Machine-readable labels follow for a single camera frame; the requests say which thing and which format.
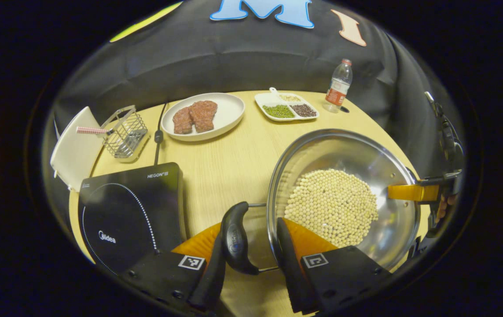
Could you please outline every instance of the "pot handle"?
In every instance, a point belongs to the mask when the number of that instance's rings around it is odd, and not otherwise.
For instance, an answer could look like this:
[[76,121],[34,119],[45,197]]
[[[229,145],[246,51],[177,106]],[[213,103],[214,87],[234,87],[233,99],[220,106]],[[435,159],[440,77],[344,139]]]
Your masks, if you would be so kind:
[[236,203],[222,218],[222,252],[232,269],[244,274],[258,275],[259,269],[247,257],[247,234],[243,228],[243,215],[249,207],[264,206],[263,203],[250,205],[246,201]]

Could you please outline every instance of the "induction cooker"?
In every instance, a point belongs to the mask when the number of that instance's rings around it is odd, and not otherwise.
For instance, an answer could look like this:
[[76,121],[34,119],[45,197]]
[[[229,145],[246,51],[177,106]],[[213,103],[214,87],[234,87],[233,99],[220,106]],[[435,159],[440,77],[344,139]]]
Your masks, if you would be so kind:
[[92,258],[121,275],[186,239],[183,173],[166,163],[84,179],[78,216]]

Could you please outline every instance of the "metal wire basket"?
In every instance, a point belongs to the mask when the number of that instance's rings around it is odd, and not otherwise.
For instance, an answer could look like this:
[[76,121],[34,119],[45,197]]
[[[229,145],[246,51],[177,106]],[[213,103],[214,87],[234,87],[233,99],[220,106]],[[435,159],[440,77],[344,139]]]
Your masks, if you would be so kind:
[[136,106],[116,110],[101,128],[105,128],[113,120],[117,123],[104,134],[103,145],[120,162],[135,161],[149,138],[144,121],[136,113]]

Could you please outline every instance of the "human hand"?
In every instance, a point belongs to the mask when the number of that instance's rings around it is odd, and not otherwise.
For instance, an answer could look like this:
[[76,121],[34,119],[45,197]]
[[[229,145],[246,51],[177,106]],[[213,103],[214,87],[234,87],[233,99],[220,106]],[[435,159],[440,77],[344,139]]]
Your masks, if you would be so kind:
[[443,195],[441,195],[441,202],[439,203],[439,210],[437,210],[437,218],[435,218],[435,223],[438,223],[445,215],[447,214],[447,207],[451,206],[457,200],[457,195],[451,195],[449,198],[445,199]]

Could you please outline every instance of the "wooden table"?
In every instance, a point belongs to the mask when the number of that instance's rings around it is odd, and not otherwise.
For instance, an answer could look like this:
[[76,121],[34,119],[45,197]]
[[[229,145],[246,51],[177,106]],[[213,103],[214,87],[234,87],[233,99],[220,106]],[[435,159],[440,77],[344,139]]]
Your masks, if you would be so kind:
[[[386,147],[406,167],[417,175],[406,155],[390,136],[367,114],[348,100],[343,106],[350,113],[332,114],[322,108],[324,94],[294,92],[304,97],[320,113],[310,121],[274,122],[263,115],[254,96],[266,91],[231,92],[246,104],[241,122],[231,131],[210,140],[180,142],[165,134],[159,149],[159,164],[176,162],[183,171],[185,182],[185,219],[187,236],[221,221],[224,213],[236,203],[264,203],[271,174],[284,150],[301,135],[313,130],[338,128],[366,135]],[[163,105],[139,111],[149,133],[153,136]],[[116,161],[106,150],[92,171],[92,176],[115,173],[153,165],[156,144],[149,140],[140,158],[131,164]],[[70,219],[73,234],[83,253],[92,261],[84,246],[77,217],[78,193],[70,194]],[[418,236],[427,231],[428,205],[422,206]],[[252,208],[244,217],[250,242],[250,259],[258,267],[275,266],[267,238],[265,209]],[[227,311],[223,314],[263,317],[294,315],[281,271],[258,276],[244,275],[227,265],[221,301]]]

